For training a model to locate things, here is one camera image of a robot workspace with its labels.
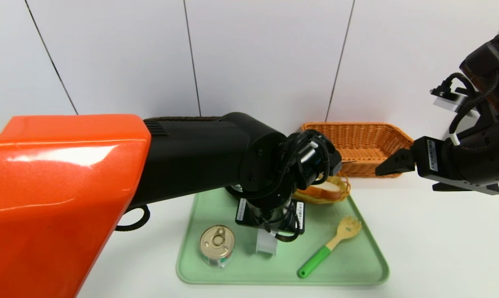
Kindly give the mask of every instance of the tin can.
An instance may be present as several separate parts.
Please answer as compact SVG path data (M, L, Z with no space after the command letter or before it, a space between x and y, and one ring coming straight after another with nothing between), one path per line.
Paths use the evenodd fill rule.
M200 238L200 251L207 264L224 268L230 261L235 246L235 235L225 225L208 228Z

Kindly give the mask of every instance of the can lid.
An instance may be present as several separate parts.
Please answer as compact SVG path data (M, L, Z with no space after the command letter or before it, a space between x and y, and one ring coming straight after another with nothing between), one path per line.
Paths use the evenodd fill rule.
M204 256L220 259L227 256L235 246L235 235L230 228L215 225L208 228L200 239L200 250Z

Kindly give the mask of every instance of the barcode label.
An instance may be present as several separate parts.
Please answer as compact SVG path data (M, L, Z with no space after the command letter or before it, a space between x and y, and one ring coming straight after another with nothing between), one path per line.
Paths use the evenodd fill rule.
M439 172L439 168L437 167L437 152L435 151L435 142L429 139L427 140L427 144L429 169L435 172Z
M299 229L303 229L303 210L305 209L305 204L303 202L297 202L295 213L297 213L297 219L299 219Z
M209 259L209 264L213 267L220 267L221 266L220 260Z
M244 211L245 210L246 210L246 199L240 199L240 202L238 202L238 212L237 212L237 220L238 221L241 221L242 219L244 219Z

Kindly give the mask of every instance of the green tray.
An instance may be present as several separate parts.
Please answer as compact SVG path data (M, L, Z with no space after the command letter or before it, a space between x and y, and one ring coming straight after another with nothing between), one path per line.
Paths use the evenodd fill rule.
M197 194L176 264L178 276L185 283L222 285L378 285L388 279L388 264L351 197L305 206L305 233L293 242L279 242L277 255L272 256L255 253L257 229L235 224L238 200L225 189ZM362 221L361 232L342 241L306 279L297 277L297 270L335 236L345 215ZM207 265L198 246L204 230L217 224L235 234L233 258L225 268Z

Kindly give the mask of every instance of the orange robot arm cover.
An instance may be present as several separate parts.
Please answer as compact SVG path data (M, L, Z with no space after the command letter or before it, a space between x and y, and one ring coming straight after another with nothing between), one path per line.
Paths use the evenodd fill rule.
M134 196L136 115L13 117L0 134L0 297L74 297Z

